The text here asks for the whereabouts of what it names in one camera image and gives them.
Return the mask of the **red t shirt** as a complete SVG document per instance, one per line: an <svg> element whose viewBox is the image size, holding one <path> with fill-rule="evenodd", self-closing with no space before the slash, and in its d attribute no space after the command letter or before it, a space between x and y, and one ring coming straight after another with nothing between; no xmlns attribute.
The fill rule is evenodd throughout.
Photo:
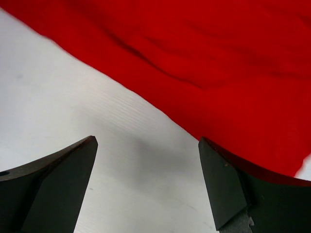
<svg viewBox="0 0 311 233"><path fill-rule="evenodd" d="M308 0L3 0L3 10L268 170L311 152Z"/></svg>

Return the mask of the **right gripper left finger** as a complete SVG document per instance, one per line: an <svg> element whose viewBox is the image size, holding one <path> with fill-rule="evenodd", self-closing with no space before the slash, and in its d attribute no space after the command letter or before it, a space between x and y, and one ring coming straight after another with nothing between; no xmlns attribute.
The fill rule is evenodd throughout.
<svg viewBox="0 0 311 233"><path fill-rule="evenodd" d="M98 142L88 136L56 153L0 173L2 233L74 232Z"/></svg>

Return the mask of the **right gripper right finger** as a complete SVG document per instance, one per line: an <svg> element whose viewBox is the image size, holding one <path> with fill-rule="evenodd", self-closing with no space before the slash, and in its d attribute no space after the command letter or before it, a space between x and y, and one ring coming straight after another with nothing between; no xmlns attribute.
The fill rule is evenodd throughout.
<svg viewBox="0 0 311 233"><path fill-rule="evenodd" d="M310 181L253 164L201 138L200 161L220 233L309 233Z"/></svg>

